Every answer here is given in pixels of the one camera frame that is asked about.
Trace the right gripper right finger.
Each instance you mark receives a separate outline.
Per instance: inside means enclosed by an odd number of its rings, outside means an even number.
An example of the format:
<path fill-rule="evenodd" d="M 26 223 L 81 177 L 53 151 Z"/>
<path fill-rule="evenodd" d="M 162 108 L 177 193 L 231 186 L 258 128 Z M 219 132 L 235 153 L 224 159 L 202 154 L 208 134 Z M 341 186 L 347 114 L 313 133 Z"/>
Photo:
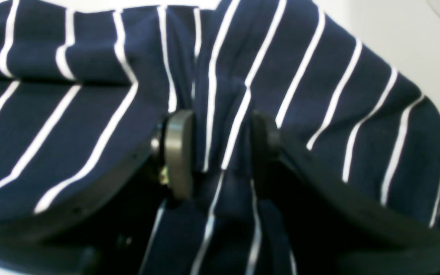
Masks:
<path fill-rule="evenodd" d="M 258 197 L 282 213 L 305 269 L 335 275 L 440 275 L 440 231 L 344 184 L 304 144 L 254 111 L 251 161 Z"/>

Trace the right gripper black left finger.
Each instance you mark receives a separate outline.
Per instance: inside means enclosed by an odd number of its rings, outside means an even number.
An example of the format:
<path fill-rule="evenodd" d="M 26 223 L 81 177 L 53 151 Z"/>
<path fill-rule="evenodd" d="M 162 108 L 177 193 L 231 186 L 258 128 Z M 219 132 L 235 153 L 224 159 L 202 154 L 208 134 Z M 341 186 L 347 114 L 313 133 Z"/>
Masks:
<path fill-rule="evenodd" d="M 30 275 L 103 275 L 122 262 L 133 272 L 164 199 L 194 190 L 194 112 L 164 117 L 119 164 L 35 216 L 0 224 L 0 268 Z"/>

